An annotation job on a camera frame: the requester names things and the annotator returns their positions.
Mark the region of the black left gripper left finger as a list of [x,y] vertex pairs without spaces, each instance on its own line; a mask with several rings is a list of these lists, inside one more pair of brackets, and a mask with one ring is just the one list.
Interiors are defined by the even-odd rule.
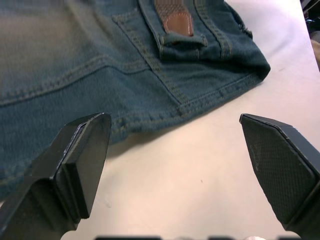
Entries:
[[3,240],[59,240],[89,218],[105,164],[110,115],[66,124],[0,208]]

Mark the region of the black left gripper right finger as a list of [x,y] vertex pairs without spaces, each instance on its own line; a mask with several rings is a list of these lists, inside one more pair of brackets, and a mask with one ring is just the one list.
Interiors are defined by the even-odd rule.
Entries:
[[320,231],[320,153],[292,125],[243,113],[254,174],[286,231]]

